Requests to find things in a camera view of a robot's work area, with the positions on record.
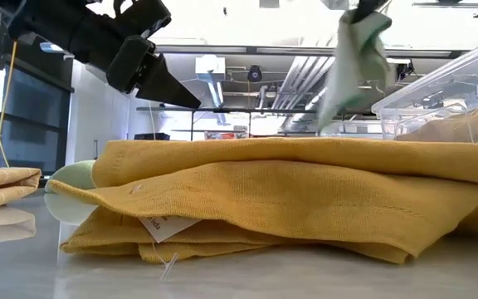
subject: window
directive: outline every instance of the window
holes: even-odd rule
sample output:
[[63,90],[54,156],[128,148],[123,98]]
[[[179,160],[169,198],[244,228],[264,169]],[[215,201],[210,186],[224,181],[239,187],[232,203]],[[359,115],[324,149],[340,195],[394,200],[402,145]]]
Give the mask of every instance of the window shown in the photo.
[[[6,92],[8,67],[2,85]],[[12,167],[33,167],[53,174],[66,161],[69,91],[14,69],[1,128],[1,141]],[[0,167],[5,162],[0,151]]]

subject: pale green object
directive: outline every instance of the pale green object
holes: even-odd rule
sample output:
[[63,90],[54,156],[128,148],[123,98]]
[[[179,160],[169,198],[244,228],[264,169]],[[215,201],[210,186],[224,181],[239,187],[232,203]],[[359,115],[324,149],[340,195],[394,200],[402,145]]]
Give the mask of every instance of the pale green object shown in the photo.
[[[94,189],[95,184],[91,176],[94,163],[94,160],[90,160],[64,166],[56,171],[50,180],[59,180],[78,189]],[[51,215],[59,221],[70,225],[80,225],[97,208],[94,204],[55,193],[51,190],[49,183],[48,181],[46,184],[44,200]]]
[[374,12],[352,24],[353,16],[354,11],[348,11],[339,20],[335,63],[327,76],[327,89],[319,109],[319,131],[332,124],[339,110],[363,99],[359,89],[363,81],[377,81],[378,86],[393,84],[379,39],[379,34],[392,25],[392,20]]
[[[50,178],[59,180],[63,183],[69,184],[78,189],[94,189],[95,184],[91,178],[91,171],[95,160],[81,161],[71,165],[67,165],[58,169]],[[54,193],[49,187],[49,182],[46,184],[46,192]]]

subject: yellow cloth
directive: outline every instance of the yellow cloth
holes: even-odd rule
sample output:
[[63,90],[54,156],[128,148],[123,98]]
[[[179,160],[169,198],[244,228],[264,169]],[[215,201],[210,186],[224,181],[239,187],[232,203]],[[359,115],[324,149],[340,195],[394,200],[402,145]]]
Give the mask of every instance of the yellow cloth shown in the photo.
[[39,169],[1,168],[0,206],[36,191],[40,177]]
[[473,144],[113,141],[93,179],[93,190],[51,182],[100,205],[62,244],[66,252],[157,262],[137,217],[170,215],[204,221],[157,245],[165,259],[320,243],[402,263],[456,228],[478,236]]

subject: table surface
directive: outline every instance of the table surface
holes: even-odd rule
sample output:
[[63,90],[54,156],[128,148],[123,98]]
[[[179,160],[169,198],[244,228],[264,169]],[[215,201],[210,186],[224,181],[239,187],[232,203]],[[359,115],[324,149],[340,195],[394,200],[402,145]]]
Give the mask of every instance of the table surface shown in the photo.
[[33,238],[0,243],[0,299],[478,298],[478,240],[448,238],[396,266],[335,248],[272,248],[162,265],[136,257],[58,250],[75,227],[47,211],[41,193],[10,205],[33,213]]

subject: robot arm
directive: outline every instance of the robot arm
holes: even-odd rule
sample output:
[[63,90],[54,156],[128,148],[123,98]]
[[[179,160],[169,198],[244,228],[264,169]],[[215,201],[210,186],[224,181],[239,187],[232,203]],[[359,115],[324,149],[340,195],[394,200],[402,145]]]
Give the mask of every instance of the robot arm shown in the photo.
[[139,91],[138,98],[188,108],[200,101],[167,70],[163,55],[154,55],[147,38],[171,22],[160,0],[138,0],[115,19],[85,5],[96,0],[0,0],[10,17],[8,35],[17,40],[30,32],[57,44],[106,73],[118,91]]

